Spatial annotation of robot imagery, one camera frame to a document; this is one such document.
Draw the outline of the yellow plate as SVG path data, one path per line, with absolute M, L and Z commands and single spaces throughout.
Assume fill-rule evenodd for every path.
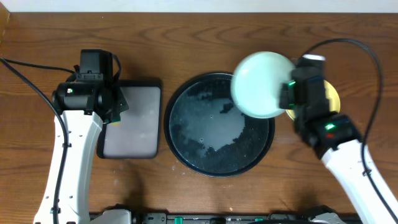
M 279 107 L 293 119 L 311 120 L 340 111 L 340 97 L 322 78 L 296 79 L 281 85 Z

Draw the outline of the mint green plate front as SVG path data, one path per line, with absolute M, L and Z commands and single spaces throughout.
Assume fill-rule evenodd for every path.
M 282 114 L 281 87 L 290 81 L 294 64 L 275 52 L 256 52 L 244 58 L 231 79 L 231 96 L 236 107 L 252 118 L 268 119 Z

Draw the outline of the green sponge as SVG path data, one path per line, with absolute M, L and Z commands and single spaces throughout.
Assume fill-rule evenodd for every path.
M 109 124 L 112 124 L 112 125 L 118 125 L 119 123 L 121 122 L 121 116 L 120 116 L 120 114 L 112 114 L 111 115 L 111 118 L 110 118 L 110 120 L 109 120 Z

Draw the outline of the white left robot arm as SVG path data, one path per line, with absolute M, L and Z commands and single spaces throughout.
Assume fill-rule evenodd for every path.
M 88 190 L 94 151 L 106 123 L 128 106 L 120 88 L 107 81 L 59 84 L 52 95 L 55 143 L 49 177 L 34 223 L 130 223 L 126 209 L 90 217 Z

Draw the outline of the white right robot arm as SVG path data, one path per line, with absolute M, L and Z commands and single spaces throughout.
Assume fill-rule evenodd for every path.
M 323 83 L 282 83 L 279 106 L 295 113 L 294 130 L 339 182 L 363 223 L 397 223 L 397 199 L 365 139 L 345 114 L 330 111 Z

